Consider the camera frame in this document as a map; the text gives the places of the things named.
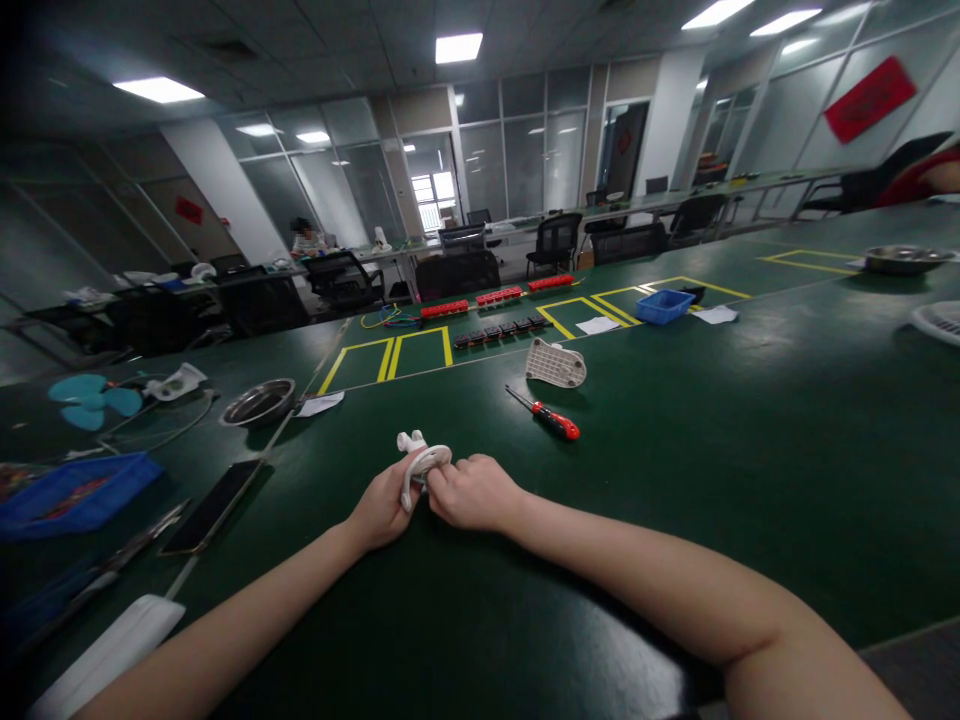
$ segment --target red sign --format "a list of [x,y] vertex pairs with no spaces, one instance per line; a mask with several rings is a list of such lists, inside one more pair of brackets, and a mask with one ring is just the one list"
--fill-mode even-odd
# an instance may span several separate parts
[[858,82],[824,112],[833,134],[846,145],[917,94],[917,86],[894,56]]
[[203,223],[203,208],[196,203],[190,202],[185,197],[177,196],[177,207],[174,209],[180,217],[189,220],[194,225]]

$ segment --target screwdriver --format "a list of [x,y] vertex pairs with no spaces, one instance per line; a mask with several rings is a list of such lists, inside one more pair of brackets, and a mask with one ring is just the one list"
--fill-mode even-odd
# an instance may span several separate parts
[[544,407],[543,403],[539,400],[535,403],[532,403],[526,398],[517,395],[513,390],[510,389],[509,385],[506,385],[505,387],[507,388],[508,393],[526,405],[530,409],[530,412],[536,415],[537,419],[546,425],[547,429],[554,435],[564,440],[571,441],[580,437],[580,428],[574,425],[572,420]]

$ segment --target ceiling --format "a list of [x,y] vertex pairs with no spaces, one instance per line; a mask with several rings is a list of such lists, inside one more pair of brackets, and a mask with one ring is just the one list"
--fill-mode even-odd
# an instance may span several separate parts
[[[830,10],[850,0],[822,0]],[[32,136],[105,136],[187,117],[395,92],[710,43],[714,66],[751,30],[810,0],[756,0],[722,26],[680,27],[712,0],[73,0],[41,6],[15,64],[14,118]],[[603,5],[612,7],[601,10]],[[474,62],[437,66],[437,36],[483,32]],[[204,43],[255,53],[216,59]],[[207,96],[158,105],[112,83],[166,75]]]

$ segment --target fan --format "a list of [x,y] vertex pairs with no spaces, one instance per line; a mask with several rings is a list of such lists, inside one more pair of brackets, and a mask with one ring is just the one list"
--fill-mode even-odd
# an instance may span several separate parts
[[143,407],[140,393],[127,388],[107,388],[107,379],[102,375],[77,375],[61,380],[47,391],[47,397],[70,403],[60,408],[63,419],[91,432],[103,427],[107,407],[124,417],[133,417]]

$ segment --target blue plastic basket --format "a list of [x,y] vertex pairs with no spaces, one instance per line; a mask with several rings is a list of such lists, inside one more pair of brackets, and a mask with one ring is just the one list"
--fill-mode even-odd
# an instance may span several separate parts
[[[96,530],[162,472],[146,453],[61,465],[0,505],[0,539],[36,540]],[[53,520],[34,521],[81,485],[103,477],[110,479],[69,512]]]
[[693,304],[694,295],[679,290],[658,290],[643,300],[637,300],[637,320],[666,325],[683,315]]

